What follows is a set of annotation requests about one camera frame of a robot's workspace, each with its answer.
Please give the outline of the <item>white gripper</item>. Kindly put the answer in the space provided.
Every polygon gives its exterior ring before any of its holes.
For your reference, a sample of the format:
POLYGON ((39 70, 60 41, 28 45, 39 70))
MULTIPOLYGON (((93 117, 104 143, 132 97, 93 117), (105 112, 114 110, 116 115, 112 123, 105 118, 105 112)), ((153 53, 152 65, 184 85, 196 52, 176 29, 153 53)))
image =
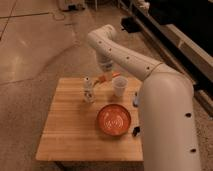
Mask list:
POLYGON ((107 80, 111 80, 112 79, 112 70, 113 70, 113 61, 108 57, 98 54, 97 62, 98 62, 100 69, 103 71, 105 78, 107 80))

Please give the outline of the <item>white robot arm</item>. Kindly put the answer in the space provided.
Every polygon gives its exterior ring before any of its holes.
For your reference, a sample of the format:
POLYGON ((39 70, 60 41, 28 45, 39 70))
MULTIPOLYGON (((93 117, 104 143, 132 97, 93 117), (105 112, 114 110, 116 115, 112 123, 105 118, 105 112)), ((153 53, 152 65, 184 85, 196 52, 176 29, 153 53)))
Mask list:
POLYGON ((115 41, 104 25, 87 35, 103 71, 117 63, 142 82, 138 117, 145 171, 202 171, 191 80, 165 63, 115 41))

